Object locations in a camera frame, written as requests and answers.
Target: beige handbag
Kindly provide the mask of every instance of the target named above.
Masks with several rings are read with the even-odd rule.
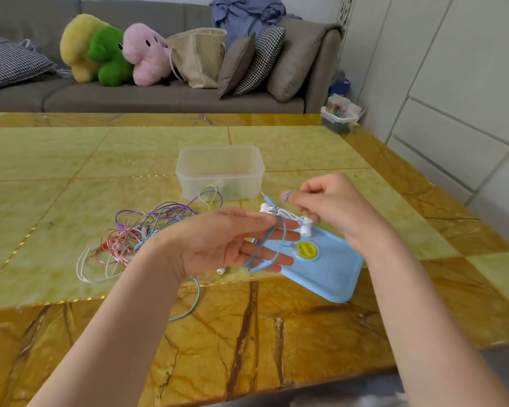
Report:
[[[192,88],[217,88],[225,39],[226,30],[212,28],[185,31],[168,38],[170,64],[175,76]]]

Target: green plush toy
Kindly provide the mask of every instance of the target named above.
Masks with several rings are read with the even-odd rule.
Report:
[[[98,79],[103,86],[116,87],[133,81],[134,64],[122,55],[123,36],[124,31],[113,26],[103,27],[92,34],[88,57],[102,64]]]

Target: hand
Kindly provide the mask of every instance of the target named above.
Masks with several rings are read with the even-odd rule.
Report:
[[[175,265],[186,277],[224,268],[229,265],[245,265],[258,245],[245,238],[263,239],[266,232],[277,223],[271,214],[224,207],[202,213],[178,222],[151,237],[146,245],[153,251],[172,250]],[[283,239],[282,221],[270,239]],[[294,220],[285,220],[286,239],[298,241],[300,234],[289,231],[298,228]],[[275,252],[263,247],[254,265],[262,259],[271,260]],[[280,254],[268,271],[280,271],[282,265],[292,265],[292,257]]]
[[[390,228],[385,218],[340,172],[307,180],[299,191],[290,193],[287,201],[307,211],[313,221],[323,219],[338,228],[350,246],[362,254],[370,234]]]

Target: yellow marble tabletop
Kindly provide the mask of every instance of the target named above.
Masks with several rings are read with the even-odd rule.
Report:
[[[80,282],[75,263],[115,212],[180,200],[179,150],[228,144],[260,149],[273,198],[306,178],[346,173],[406,239],[467,337],[479,348],[509,343],[509,242],[362,127],[338,136],[319,116],[287,114],[8,113],[0,114],[0,406],[28,403],[111,289]],[[395,367],[367,269],[345,304],[280,274],[231,269],[203,284],[193,314],[169,324],[140,406]],[[172,314],[195,297],[185,283]]]

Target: person's right hand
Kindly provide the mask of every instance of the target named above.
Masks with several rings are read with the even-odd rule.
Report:
[[[307,211],[313,221],[322,219],[338,228],[349,245],[360,253],[372,234],[390,228],[385,218],[340,172],[305,181],[299,191],[290,193],[287,201],[300,211]]]

